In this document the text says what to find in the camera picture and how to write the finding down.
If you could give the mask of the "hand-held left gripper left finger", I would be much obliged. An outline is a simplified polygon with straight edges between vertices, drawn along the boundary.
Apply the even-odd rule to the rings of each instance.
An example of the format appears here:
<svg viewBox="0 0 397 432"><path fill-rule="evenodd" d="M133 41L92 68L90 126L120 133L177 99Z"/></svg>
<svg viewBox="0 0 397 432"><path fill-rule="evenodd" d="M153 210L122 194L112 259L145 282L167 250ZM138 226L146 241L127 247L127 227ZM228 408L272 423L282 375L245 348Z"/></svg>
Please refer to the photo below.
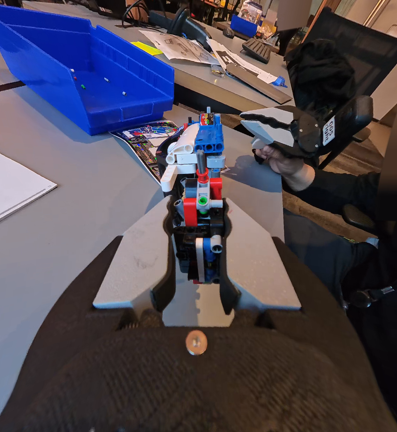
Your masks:
<svg viewBox="0 0 397 432"><path fill-rule="evenodd" d="M170 197L165 197L124 232L93 300L95 308L131 308L141 314L151 308L163 311L171 302L175 293L174 251L164 224L169 203Z"/></svg>

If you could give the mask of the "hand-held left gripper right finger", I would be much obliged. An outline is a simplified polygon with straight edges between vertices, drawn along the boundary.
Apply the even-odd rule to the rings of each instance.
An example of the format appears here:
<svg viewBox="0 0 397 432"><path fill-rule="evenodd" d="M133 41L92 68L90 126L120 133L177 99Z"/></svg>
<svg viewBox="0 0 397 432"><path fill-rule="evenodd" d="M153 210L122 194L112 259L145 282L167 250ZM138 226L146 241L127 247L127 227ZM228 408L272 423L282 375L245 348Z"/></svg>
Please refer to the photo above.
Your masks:
<svg viewBox="0 0 397 432"><path fill-rule="evenodd" d="M224 312L300 310L301 304L268 231L224 199L220 297Z"/></svg>

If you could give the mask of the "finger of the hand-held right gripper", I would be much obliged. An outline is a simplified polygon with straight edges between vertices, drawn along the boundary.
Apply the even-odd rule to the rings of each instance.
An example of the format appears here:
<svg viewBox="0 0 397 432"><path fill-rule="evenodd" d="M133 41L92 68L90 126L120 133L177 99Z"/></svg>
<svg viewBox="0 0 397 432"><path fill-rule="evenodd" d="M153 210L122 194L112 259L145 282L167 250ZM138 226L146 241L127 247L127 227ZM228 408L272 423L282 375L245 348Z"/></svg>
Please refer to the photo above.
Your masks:
<svg viewBox="0 0 397 432"><path fill-rule="evenodd" d="M240 114L241 123L247 125L270 126L272 128L289 128L295 120L292 111L286 107L272 107L245 111Z"/></svg>
<svg viewBox="0 0 397 432"><path fill-rule="evenodd" d="M253 134L253 148L264 148L265 145L279 143L293 148L294 139L290 130L274 128L259 121L244 121L244 127Z"/></svg>

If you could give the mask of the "toy brick car model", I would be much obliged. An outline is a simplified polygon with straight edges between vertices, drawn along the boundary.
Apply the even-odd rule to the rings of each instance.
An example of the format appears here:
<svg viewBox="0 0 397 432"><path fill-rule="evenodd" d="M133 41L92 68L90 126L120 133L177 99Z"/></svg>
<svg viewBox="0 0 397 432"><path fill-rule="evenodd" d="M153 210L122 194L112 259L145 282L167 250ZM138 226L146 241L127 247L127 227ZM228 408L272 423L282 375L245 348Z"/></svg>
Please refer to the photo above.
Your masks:
<svg viewBox="0 0 397 432"><path fill-rule="evenodd" d="M225 232L221 115L207 107L157 148L160 185L173 197L173 237L180 270L194 284L219 284Z"/></svg>

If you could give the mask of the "blue plastic bin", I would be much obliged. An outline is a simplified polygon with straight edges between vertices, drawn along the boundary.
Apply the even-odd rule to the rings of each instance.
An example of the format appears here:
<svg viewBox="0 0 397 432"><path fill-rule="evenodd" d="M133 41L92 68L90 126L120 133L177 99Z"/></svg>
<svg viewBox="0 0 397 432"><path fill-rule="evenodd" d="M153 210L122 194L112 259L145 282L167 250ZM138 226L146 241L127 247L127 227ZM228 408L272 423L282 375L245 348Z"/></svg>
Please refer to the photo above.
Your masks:
<svg viewBox="0 0 397 432"><path fill-rule="evenodd" d="M0 51L13 75L91 136L173 106L174 68L88 19L0 5Z"/></svg>

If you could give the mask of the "person's right hand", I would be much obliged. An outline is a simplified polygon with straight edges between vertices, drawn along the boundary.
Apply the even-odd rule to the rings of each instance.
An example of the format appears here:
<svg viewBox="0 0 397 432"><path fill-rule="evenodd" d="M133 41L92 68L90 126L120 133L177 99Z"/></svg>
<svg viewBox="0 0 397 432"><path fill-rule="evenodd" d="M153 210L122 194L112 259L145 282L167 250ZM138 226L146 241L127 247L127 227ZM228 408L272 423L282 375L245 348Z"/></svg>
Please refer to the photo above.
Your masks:
<svg viewBox="0 0 397 432"><path fill-rule="evenodd" d="M283 153L265 145L262 149L253 149L255 156L263 159L270 168L280 174L289 189L299 192L307 189L315 179L315 169L307 165L303 159L288 158Z"/></svg>

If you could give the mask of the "clipboard with printed paper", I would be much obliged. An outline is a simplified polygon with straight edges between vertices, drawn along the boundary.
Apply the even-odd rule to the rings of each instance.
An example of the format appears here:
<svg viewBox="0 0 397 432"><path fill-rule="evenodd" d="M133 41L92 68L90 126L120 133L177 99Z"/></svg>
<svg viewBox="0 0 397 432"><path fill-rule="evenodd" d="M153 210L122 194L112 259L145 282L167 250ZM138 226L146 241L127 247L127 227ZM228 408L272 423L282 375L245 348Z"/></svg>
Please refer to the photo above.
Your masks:
<svg viewBox="0 0 397 432"><path fill-rule="evenodd" d="M211 47L221 67L229 76L244 82L280 105L292 100L292 97L280 90L281 87L271 84L278 78L277 76L273 76L249 62L243 61L238 55L217 42L211 42Z"/></svg>

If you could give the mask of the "black cloth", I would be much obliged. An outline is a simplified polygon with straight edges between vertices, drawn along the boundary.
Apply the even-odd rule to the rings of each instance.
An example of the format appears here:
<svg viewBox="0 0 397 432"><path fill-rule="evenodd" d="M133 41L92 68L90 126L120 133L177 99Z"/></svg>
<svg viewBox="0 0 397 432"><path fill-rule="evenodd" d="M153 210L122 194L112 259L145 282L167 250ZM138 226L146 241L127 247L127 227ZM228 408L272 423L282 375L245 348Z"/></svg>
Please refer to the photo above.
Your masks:
<svg viewBox="0 0 397 432"><path fill-rule="evenodd" d="M303 43L284 61L296 107L317 120L325 120L355 96L354 69L332 40Z"/></svg>

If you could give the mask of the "black keyboard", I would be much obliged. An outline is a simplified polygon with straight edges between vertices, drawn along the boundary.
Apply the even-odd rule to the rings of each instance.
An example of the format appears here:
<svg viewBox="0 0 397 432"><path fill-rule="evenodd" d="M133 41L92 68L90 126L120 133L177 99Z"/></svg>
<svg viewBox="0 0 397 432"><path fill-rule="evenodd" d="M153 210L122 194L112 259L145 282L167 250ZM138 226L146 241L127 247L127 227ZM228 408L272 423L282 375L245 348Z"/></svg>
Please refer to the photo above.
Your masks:
<svg viewBox="0 0 397 432"><path fill-rule="evenodd" d="M257 38L250 38L242 44L246 55L264 64L269 63L271 53L274 52L273 48Z"/></svg>

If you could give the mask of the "black mesh office chair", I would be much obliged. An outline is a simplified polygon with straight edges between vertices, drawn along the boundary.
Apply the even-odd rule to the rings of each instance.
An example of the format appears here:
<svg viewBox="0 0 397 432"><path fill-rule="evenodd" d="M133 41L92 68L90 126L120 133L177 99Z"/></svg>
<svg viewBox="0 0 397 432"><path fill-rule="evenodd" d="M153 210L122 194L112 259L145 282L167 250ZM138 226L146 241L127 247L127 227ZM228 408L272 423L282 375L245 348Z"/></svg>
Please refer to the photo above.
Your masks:
<svg viewBox="0 0 397 432"><path fill-rule="evenodd" d="M328 7L310 27L305 42L317 39L332 40L354 69L356 96L372 97L397 65L397 38L336 15Z"/></svg>

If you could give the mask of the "small blue bin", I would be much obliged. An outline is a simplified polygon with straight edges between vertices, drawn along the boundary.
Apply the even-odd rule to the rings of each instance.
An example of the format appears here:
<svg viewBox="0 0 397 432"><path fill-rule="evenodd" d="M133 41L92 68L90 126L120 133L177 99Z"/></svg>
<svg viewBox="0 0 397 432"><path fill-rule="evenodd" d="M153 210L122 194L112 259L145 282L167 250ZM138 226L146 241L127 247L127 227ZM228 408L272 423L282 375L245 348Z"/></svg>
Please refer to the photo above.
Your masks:
<svg viewBox="0 0 397 432"><path fill-rule="evenodd" d="M233 31L238 32L247 38L253 38L257 33L257 24L240 18L237 15L232 16L230 27Z"/></svg>

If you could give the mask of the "white printed paper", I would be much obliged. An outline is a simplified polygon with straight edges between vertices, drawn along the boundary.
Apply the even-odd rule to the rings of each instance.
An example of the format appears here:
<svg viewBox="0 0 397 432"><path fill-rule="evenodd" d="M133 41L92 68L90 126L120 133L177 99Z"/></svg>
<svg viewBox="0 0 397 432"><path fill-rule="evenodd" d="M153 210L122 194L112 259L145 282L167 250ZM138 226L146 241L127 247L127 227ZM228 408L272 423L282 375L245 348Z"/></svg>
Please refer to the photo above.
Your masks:
<svg viewBox="0 0 397 432"><path fill-rule="evenodd" d="M200 44L180 36L139 30L169 60L185 60L202 64L220 64Z"/></svg>

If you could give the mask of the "black handheld device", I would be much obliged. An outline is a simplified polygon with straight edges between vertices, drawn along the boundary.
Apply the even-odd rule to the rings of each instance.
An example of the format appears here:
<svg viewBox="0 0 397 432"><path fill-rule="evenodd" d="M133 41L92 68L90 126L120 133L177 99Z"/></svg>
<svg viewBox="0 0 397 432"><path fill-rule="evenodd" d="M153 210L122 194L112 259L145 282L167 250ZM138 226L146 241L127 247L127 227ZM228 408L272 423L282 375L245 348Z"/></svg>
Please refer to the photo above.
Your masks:
<svg viewBox="0 0 397 432"><path fill-rule="evenodd" d="M176 14L151 10L148 18L150 24L166 29L168 34L185 35L187 39L196 40L208 52L212 51L208 43L212 36L204 26L191 18L190 9L187 6L179 8Z"/></svg>

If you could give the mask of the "yellow sticky note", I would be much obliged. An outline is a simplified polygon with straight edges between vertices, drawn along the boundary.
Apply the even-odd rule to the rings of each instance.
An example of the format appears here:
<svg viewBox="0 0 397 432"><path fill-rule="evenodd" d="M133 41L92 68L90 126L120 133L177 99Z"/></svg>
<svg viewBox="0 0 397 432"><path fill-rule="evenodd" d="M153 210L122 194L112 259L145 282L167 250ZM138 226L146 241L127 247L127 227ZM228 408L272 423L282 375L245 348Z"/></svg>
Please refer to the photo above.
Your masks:
<svg viewBox="0 0 397 432"><path fill-rule="evenodd" d="M132 45L136 46L137 48L141 49L142 51L148 53L149 55L152 56L157 56L157 55L161 55L163 54L163 51L161 51L160 49L150 46L148 44L145 44L143 42L140 41L133 41L131 42Z"/></svg>

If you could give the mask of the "white instruction booklet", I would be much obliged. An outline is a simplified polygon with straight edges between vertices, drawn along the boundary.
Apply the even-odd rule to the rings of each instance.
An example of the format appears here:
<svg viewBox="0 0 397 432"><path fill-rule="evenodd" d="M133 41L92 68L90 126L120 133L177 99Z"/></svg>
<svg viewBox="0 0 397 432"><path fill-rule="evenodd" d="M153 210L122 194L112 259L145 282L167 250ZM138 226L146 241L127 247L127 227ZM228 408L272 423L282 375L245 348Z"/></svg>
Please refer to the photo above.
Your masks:
<svg viewBox="0 0 397 432"><path fill-rule="evenodd" d="M0 221L56 187L54 182L0 153Z"/></svg>

